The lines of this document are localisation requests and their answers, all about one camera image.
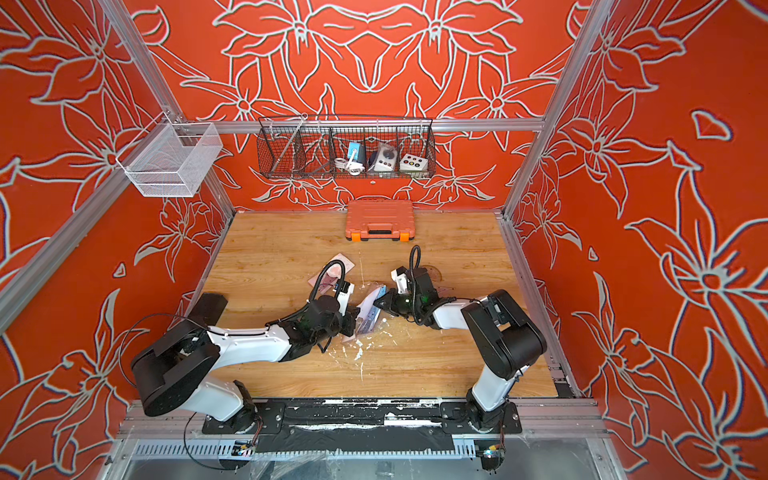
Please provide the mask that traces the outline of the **pink ruler set pouch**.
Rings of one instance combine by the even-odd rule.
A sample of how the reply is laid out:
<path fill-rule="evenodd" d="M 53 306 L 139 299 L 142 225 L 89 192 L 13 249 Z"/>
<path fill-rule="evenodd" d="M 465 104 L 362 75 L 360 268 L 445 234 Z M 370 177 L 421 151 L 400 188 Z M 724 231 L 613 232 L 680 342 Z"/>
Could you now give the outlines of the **pink ruler set pouch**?
<path fill-rule="evenodd" d="M 351 336 L 342 336 L 342 342 L 353 340 L 372 334 L 379 325 L 382 310 L 374 305 L 374 302 L 383 297 L 388 287 L 383 284 L 372 284 L 363 301 L 358 305 L 359 312 L 355 320 L 355 330 Z"/>

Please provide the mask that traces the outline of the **clear brown protractor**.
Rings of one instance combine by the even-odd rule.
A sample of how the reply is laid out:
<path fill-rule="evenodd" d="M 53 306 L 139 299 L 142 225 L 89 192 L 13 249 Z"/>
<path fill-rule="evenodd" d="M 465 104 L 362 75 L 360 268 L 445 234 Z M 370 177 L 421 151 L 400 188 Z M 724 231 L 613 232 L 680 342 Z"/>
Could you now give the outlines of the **clear brown protractor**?
<path fill-rule="evenodd" d="M 444 281 L 443 275 L 439 269 L 427 267 L 426 270 L 433 283 L 441 283 Z"/>

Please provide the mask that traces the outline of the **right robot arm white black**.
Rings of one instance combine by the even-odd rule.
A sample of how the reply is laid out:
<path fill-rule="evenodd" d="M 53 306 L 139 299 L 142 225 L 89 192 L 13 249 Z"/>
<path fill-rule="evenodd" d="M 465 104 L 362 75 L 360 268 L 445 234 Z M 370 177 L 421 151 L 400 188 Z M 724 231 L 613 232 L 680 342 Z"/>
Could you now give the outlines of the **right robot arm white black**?
<path fill-rule="evenodd" d="M 484 367 L 468 390 L 460 420 L 479 433 L 499 430 L 512 387 L 547 351 L 544 335 L 504 289 L 482 298 L 440 296 L 421 256 L 413 246 L 408 265 L 392 272 L 395 286 L 373 305 L 419 326 L 468 331 Z"/>

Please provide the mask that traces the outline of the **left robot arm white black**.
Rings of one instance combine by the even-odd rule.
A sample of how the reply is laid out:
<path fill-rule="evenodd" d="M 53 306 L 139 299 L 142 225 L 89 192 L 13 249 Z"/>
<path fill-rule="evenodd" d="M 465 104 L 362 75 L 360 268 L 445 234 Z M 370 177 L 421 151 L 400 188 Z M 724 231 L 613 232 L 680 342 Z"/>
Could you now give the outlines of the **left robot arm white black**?
<path fill-rule="evenodd" d="M 261 328 L 226 329 L 180 320 L 131 361 L 144 414 L 159 417 L 186 410 L 236 433 L 254 426 L 260 416 L 244 384 L 212 373 L 240 364 L 294 361 L 314 349 L 325 352 L 339 335 L 352 336 L 357 311 L 349 308 L 354 285 L 346 273 L 343 260 L 331 260 L 303 307 Z"/>

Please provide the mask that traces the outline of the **orange plastic tool case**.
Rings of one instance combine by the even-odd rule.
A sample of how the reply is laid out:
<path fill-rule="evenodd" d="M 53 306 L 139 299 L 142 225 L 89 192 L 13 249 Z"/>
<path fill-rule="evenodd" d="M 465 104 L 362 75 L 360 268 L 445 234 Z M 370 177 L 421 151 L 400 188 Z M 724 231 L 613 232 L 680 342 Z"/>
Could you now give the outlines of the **orange plastic tool case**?
<path fill-rule="evenodd" d="M 352 242 L 416 238 L 415 215 L 410 200 L 354 200 L 347 205 L 345 238 Z"/>

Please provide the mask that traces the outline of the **black box on table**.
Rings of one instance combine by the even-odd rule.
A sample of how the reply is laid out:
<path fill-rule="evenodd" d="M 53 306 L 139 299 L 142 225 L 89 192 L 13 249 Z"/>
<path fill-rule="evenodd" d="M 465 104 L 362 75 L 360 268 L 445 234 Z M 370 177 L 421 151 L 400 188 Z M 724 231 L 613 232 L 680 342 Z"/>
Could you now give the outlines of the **black box on table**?
<path fill-rule="evenodd" d="M 216 326 L 224 313 L 228 299 L 220 293 L 202 293 L 187 317 L 198 324 Z"/>

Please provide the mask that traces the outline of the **white button box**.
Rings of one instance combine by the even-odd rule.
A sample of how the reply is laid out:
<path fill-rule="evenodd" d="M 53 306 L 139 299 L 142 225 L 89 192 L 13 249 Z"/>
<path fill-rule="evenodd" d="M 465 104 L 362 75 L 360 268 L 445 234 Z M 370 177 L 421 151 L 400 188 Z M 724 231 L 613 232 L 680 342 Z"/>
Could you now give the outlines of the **white button box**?
<path fill-rule="evenodd" d="M 415 174 L 425 172 L 428 169 L 428 160 L 413 154 L 404 154 L 400 158 L 399 170 L 401 173 Z"/>

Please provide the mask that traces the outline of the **white round-dial device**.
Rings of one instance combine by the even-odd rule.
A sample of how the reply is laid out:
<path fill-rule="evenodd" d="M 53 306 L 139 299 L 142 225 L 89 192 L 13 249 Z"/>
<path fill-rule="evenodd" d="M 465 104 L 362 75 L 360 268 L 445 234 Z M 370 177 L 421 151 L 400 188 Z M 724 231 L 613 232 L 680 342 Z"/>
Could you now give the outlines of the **white round-dial device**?
<path fill-rule="evenodd" d="M 377 173 L 393 172 L 397 165 L 397 160 L 397 149 L 387 144 L 381 144 L 374 156 L 372 171 Z"/>

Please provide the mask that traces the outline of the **blue small box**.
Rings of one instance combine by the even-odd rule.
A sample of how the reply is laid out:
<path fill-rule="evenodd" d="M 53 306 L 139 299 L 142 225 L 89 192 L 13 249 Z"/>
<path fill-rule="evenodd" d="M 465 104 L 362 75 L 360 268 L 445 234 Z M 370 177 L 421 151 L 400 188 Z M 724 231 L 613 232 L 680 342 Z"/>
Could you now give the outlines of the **blue small box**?
<path fill-rule="evenodd" d="M 365 151 L 358 142 L 350 142 L 347 147 L 346 159 L 350 162 L 362 163 L 365 160 Z"/>

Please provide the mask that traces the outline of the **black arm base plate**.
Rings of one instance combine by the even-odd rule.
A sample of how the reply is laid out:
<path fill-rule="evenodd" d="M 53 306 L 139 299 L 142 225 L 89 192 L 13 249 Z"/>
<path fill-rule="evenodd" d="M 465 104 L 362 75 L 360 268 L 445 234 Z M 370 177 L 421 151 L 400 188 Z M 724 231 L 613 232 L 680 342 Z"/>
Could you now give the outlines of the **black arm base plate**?
<path fill-rule="evenodd" d="M 210 416 L 206 435 L 277 434 L 290 427 L 308 430 L 377 427 L 429 428 L 448 434 L 519 434 L 517 406 L 511 402 L 491 412 L 471 406 L 464 398 L 271 398 L 255 401 L 256 417 L 246 430 L 232 421 Z"/>

